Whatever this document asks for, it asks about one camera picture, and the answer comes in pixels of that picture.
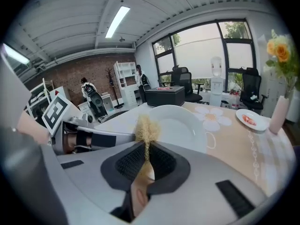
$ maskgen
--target window frame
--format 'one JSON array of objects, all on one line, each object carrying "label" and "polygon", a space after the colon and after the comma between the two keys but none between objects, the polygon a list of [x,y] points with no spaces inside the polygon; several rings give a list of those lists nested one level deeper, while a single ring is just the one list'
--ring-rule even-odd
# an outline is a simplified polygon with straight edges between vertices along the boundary
[{"label": "window frame", "polygon": [[[221,31],[221,27],[219,25],[219,23],[223,23],[223,22],[244,22],[247,25],[247,31],[249,32],[249,35],[251,38],[224,38],[223,33]],[[227,49],[227,44],[229,43],[242,43],[242,44],[249,44],[251,47],[251,52],[252,52],[252,62],[253,62],[253,68],[256,68],[256,56],[255,56],[255,47],[254,47],[254,42],[253,42],[253,36],[251,33],[251,29],[249,28],[248,22],[246,20],[246,18],[241,18],[241,19],[216,19],[216,20],[212,20],[212,21],[208,21],[208,22],[202,22],[202,23],[197,23],[185,28],[182,28],[180,30],[177,30],[175,32],[169,33],[168,35],[156,40],[155,42],[152,43],[152,49],[153,49],[153,53],[155,56],[155,63],[156,63],[156,68],[157,68],[157,75],[158,75],[158,82],[160,83],[160,76],[162,75],[170,75],[172,74],[172,71],[170,72],[164,72],[164,73],[160,73],[159,71],[159,66],[158,66],[158,58],[163,57],[165,55],[171,54],[173,56],[173,62],[174,62],[174,66],[177,65],[176,62],[176,56],[175,56],[175,51],[174,51],[174,43],[173,43],[173,35],[177,34],[179,32],[191,29],[191,28],[195,28],[195,27],[199,27],[199,26],[203,26],[203,25],[207,25],[207,24],[212,24],[215,23],[217,25],[217,28],[219,30],[220,33],[220,38],[222,41],[222,45],[223,45],[223,51],[224,51],[224,57],[225,57],[225,90],[223,92],[228,93],[228,74],[233,72],[233,73],[245,73],[246,68],[242,69],[242,68],[230,68],[229,67],[229,53],[228,53],[228,49]],[[171,49],[162,52],[158,55],[156,55],[156,49],[155,49],[155,43],[161,41],[164,38],[169,37],[170,42],[171,42]]]}]

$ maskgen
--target ceiling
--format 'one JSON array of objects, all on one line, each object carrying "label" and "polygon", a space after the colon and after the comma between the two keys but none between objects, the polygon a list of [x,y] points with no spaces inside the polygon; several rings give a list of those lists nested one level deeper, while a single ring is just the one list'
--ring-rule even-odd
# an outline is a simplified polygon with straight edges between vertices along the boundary
[{"label": "ceiling", "polygon": [[[194,8],[264,0],[31,0],[11,26],[5,43],[30,59],[30,66],[97,48],[132,48],[166,20]],[[120,6],[130,11],[112,38],[105,38]]]}]

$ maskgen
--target yellow rose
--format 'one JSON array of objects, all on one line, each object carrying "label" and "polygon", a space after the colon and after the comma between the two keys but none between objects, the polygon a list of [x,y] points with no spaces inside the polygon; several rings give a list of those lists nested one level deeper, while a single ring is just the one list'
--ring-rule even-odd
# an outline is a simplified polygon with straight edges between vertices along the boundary
[{"label": "yellow rose", "polygon": [[270,55],[275,55],[275,44],[273,40],[270,40],[267,44],[267,52]]},{"label": "yellow rose", "polygon": [[289,51],[286,44],[278,44],[275,48],[275,54],[279,59],[279,62],[286,62],[290,58]]}]

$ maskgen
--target white bowl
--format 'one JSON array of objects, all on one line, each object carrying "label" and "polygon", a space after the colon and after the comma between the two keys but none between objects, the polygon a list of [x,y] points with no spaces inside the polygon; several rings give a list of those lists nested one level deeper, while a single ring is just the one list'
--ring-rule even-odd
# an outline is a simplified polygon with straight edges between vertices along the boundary
[{"label": "white bowl", "polygon": [[149,117],[161,126],[159,142],[206,152],[207,138],[203,122],[189,110],[175,105],[163,105],[151,109]]}]

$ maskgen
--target brick wall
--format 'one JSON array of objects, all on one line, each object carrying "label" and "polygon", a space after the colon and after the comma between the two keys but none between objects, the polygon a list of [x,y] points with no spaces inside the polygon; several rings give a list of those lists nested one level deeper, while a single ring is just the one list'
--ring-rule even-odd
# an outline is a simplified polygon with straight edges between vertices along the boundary
[{"label": "brick wall", "polygon": [[[115,100],[113,88],[109,84],[106,77],[107,68],[112,68],[112,75],[114,75],[113,65],[118,62],[135,62],[135,57],[131,53],[127,54],[107,54],[93,57],[81,58],[72,60],[64,64],[59,64],[41,74],[36,78],[25,83],[25,86],[31,90],[45,80],[53,80],[54,87],[64,86],[68,89],[71,101],[75,105],[83,102],[81,92],[81,79],[86,77],[87,80],[94,84],[99,94],[108,92],[111,94],[112,100]],[[113,77],[115,90],[118,98],[121,98],[119,86],[115,76]],[[130,77],[126,79],[128,85],[135,84],[135,78]]]}]

